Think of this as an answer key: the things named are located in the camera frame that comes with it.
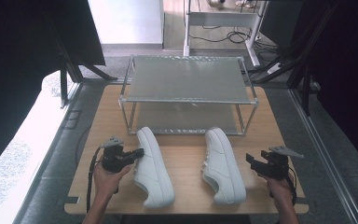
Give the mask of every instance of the metal rail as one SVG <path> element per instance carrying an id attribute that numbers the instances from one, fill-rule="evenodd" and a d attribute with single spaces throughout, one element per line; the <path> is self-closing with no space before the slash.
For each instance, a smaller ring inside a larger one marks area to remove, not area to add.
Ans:
<path id="1" fill-rule="evenodd" d="M 351 193 L 348 190 L 344 180 L 342 179 L 341 174 L 339 173 L 336 165 L 334 164 L 333 160 L 331 159 L 321 136 L 318 134 L 318 131 L 316 130 L 315 126 L 313 125 L 312 119 L 309 116 L 307 116 L 306 113 L 304 112 L 304 110 L 302 109 L 301 103 L 300 103 L 300 97 L 298 96 L 297 91 L 295 91 L 293 89 L 289 89 L 289 92 L 290 92 L 292 99 L 295 103 L 297 112 L 298 112 L 299 116 L 301 117 L 301 119 L 307 129 L 307 132 L 310 135 L 310 139 L 316 148 L 316 151 L 322 161 L 322 164 L 324 165 L 324 169 L 327 172 L 327 174 L 333 184 L 333 187 L 336 190 L 338 198 L 341 200 L 342 205 L 343 205 L 345 211 L 347 212 L 348 217 L 351 220 L 351 223 L 358 223 L 358 208 L 357 208 L 355 200 L 351 196 Z"/>

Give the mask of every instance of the metal stand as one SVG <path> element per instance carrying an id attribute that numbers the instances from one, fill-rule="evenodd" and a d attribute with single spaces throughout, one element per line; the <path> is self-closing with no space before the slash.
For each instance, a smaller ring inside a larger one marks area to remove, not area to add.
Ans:
<path id="1" fill-rule="evenodd" d="M 303 83 L 304 87 L 302 92 L 303 93 L 302 106 L 307 115 L 310 114 L 308 109 L 308 100 L 310 94 L 310 72 L 308 69 L 307 60 L 310 56 L 310 52 L 313 46 L 318 40 L 325 25 L 327 24 L 331 15 L 334 13 L 335 9 L 337 8 L 339 1 L 340 0 L 332 0 L 330 2 L 327 2 L 326 9 L 324 10 L 324 13 L 321 16 L 321 18 L 319 19 L 319 16 L 315 17 L 315 20 L 319 20 L 319 22 L 317 23 L 316 28 L 311 34 L 310 40 L 307 42 L 305 48 L 302 50 L 301 54 L 298 57 L 296 57 L 291 63 L 285 64 L 278 71 L 271 73 L 269 76 L 254 81 L 254 83 L 266 83 L 272 80 L 273 78 L 278 77 L 284 74 L 285 72 L 289 71 L 290 69 L 294 68 L 292 74 L 290 75 L 290 77 L 286 82 L 286 85 L 289 89 L 295 89 L 298 87 L 298 84 L 300 83 L 301 79 L 304 78 L 304 83 Z"/>
<path id="2" fill-rule="evenodd" d="M 186 11 L 186 30 L 185 43 L 183 46 L 183 55 L 190 55 L 190 26 L 235 26 L 235 27 L 252 27 L 252 35 L 249 40 L 245 41 L 246 48 L 249 51 L 254 67 L 260 66 L 257 59 L 253 44 L 258 33 L 266 10 L 267 1 L 262 1 L 257 13 L 215 13 L 215 12 L 191 12 L 191 0 L 187 1 Z"/>

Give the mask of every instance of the white sneaker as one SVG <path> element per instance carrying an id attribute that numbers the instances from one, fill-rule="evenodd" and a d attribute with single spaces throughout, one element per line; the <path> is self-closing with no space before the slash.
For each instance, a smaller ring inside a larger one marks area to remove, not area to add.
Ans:
<path id="1" fill-rule="evenodd" d="M 213 188 L 213 200 L 218 204 L 245 201 L 246 189 L 234 152 L 227 136 L 220 128 L 212 128 L 205 134 L 207 156 L 202 178 Z"/>
<path id="2" fill-rule="evenodd" d="M 156 137 L 148 127 L 143 127 L 136 135 L 144 156 L 135 166 L 135 184 L 148 193 L 144 202 L 146 208 L 159 208 L 170 205 L 175 200 L 172 183 L 161 157 Z"/>

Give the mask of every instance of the camera mount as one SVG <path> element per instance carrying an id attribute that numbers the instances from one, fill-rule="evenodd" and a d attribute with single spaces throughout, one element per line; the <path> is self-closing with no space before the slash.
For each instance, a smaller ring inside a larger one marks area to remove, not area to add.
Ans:
<path id="1" fill-rule="evenodd" d="M 135 163 L 136 159 L 142 158 L 144 155 L 144 149 L 138 148 L 133 151 L 123 151 L 123 140 L 118 137 L 112 136 L 108 141 L 101 144 L 92 157 L 91 164 L 89 165 L 89 183 L 87 189 L 87 212 L 90 210 L 90 195 L 91 195 L 91 183 L 92 174 L 94 172 L 95 162 L 97 162 L 97 156 L 100 150 L 103 148 L 103 157 L 101 160 L 104 170 L 116 174 L 119 173 L 126 165 Z"/>
<path id="2" fill-rule="evenodd" d="M 251 169 L 259 175 L 264 175 L 276 180 L 286 179 L 292 191 L 292 203 L 296 203 L 296 187 L 289 176 L 289 156 L 303 159 L 304 155 L 294 152 L 288 147 L 270 147 L 271 152 L 261 150 L 261 157 L 267 160 L 267 163 L 257 161 L 255 158 L 246 153 L 246 161 L 251 164 Z"/>

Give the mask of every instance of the glass shelf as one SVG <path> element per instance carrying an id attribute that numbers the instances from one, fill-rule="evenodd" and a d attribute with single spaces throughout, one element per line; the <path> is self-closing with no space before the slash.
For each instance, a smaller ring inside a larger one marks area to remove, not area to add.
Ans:
<path id="1" fill-rule="evenodd" d="M 249 80 L 241 57 L 132 56 L 119 103 L 129 133 L 245 134 L 240 105 L 252 108 L 246 126 L 258 105 Z"/>

